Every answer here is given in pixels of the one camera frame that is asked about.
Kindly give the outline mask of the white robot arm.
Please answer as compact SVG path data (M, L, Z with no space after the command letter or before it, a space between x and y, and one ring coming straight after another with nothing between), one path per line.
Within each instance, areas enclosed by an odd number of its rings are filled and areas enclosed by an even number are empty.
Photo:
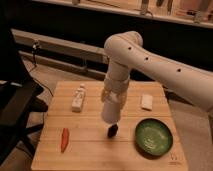
M104 44L109 57L105 89L120 94L127 90L129 73L136 69L158 81L193 105L213 111L213 75L205 70L151 53L141 47L135 31L114 34Z

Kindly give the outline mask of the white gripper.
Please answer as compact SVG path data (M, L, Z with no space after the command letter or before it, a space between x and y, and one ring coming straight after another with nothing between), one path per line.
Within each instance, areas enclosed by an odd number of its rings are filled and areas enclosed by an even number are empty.
M104 79L104 88L101 93L101 101L104 102L110 93L114 93L121 102L125 102L127 98L127 89L129 87L129 79L119 81L106 77Z

